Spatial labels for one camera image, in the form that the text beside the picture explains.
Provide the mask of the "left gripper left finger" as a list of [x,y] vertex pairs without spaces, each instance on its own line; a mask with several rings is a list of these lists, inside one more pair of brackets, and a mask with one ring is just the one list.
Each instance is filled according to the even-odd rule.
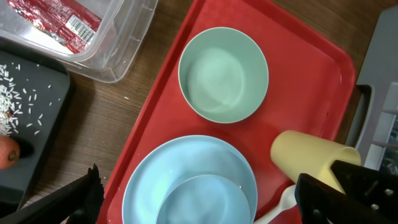
[[83,177],[40,200],[1,218],[7,224],[95,224],[104,202],[104,187],[97,165]]

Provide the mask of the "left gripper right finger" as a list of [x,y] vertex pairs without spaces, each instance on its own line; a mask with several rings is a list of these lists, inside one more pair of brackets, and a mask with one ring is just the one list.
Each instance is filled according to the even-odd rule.
[[332,174],[344,192],[301,173],[295,199],[302,223],[397,223],[397,176],[335,161]]

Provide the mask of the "yellow plastic cup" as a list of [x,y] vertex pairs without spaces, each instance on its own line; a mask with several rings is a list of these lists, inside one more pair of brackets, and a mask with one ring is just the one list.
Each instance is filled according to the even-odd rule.
[[331,170],[336,161],[361,165],[357,149],[298,131],[279,134],[271,146],[272,162],[291,180],[297,182],[301,173],[308,174],[343,193]]

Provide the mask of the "orange carrot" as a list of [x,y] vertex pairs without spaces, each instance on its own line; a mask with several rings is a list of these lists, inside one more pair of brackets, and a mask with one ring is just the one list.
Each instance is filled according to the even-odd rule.
[[0,148],[0,168],[8,169],[14,166],[20,157],[20,147],[19,144],[8,136],[1,136],[1,148]]

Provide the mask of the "light blue plate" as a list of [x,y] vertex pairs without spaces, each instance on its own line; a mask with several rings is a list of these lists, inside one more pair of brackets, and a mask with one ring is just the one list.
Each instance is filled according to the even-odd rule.
[[249,202],[254,221],[257,185],[246,158],[226,141],[190,135],[160,145],[140,162],[125,189],[123,223],[156,223],[166,196],[183,181],[198,175],[218,175],[238,185]]

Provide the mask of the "light blue bowl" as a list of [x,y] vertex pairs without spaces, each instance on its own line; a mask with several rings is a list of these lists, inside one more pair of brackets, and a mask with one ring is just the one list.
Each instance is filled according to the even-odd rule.
[[198,175],[174,188],[159,208],[156,224],[251,223],[249,202],[238,185],[218,175]]

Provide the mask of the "white rice pile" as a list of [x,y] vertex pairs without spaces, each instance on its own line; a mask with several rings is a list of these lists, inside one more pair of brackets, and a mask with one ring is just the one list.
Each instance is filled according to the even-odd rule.
[[44,138],[57,122],[69,76],[26,62],[1,62],[1,134]]

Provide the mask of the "red snack wrapper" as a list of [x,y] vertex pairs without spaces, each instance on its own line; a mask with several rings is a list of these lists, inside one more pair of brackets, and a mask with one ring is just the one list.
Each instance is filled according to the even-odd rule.
[[73,54],[87,49],[101,24],[100,17],[74,0],[8,0],[7,3]]

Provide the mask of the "green bowl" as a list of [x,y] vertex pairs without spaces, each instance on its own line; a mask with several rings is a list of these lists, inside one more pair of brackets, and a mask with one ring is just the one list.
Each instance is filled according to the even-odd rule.
[[230,27],[213,27],[194,36],[183,49],[178,82],[196,114],[215,123],[237,123],[264,101],[269,67],[250,36]]

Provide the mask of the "grey dishwasher rack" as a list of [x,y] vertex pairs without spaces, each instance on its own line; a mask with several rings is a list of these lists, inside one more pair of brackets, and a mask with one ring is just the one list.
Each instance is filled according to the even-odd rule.
[[397,6],[381,12],[356,86],[361,97],[345,144],[364,167],[397,175]]

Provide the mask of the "black food waste tray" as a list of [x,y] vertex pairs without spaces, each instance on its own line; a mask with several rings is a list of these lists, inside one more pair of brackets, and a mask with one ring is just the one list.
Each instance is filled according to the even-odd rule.
[[1,65],[9,72],[1,83],[15,95],[11,138],[21,149],[16,164],[1,171],[5,217],[23,207],[39,181],[75,87],[62,63],[7,39],[1,39]]

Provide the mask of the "clear plastic waste bin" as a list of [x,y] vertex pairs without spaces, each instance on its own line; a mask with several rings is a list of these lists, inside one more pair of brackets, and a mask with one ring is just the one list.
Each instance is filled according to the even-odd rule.
[[71,71],[114,83],[122,79],[151,24],[157,0],[74,0],[101,18],[92,43],[73,54],[1,0],[1,37],[62,62]]

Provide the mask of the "white plastic spoon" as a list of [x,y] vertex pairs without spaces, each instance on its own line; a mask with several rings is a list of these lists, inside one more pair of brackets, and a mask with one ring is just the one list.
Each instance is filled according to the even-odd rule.
[[263,215],[260,219],[254,222],[254,224],[269,224],[276,218],[280,213],[285,210],[289,210],[296,206],[297,202],[295,199],[295,188],[296,185],[291,185],[287,187],[281,195],[279,203],[267,214]]

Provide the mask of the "red serving tray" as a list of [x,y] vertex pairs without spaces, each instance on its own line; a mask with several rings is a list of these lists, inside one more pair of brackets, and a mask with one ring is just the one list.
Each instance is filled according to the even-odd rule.
[[[262,105],[234,124],[217,124],[197,115],[178,83],[184,47],[212,27],[232,27],[250,36],[269,68]],[[194,1],[109,178],[98,222],[121,223],[124,191],[140,161],[164,142],[190,134],[212,135],[243,153],[256,177],[256,216],[261,217],[290,185],[271,162],[274,138],[296,130],[334,140],[355,78],[347,53],[271,1]]]

